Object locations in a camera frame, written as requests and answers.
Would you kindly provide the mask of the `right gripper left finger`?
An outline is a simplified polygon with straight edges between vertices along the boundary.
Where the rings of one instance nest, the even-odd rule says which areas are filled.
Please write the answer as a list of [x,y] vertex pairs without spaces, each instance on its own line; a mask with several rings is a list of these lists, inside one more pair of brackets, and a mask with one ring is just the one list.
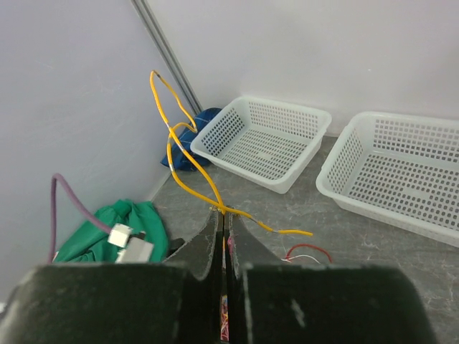
[[203,227],[165,261],[184,270],[174,321],[175,343],[220,340],[221,212],[211,208]]

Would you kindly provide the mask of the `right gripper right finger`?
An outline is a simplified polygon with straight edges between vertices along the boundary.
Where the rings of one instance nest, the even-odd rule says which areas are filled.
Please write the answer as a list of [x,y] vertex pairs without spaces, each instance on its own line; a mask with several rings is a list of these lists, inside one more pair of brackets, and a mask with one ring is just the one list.
[[275,343],[280,335],[283,265],[240,215],[226,214],[226,273],[231,343]]

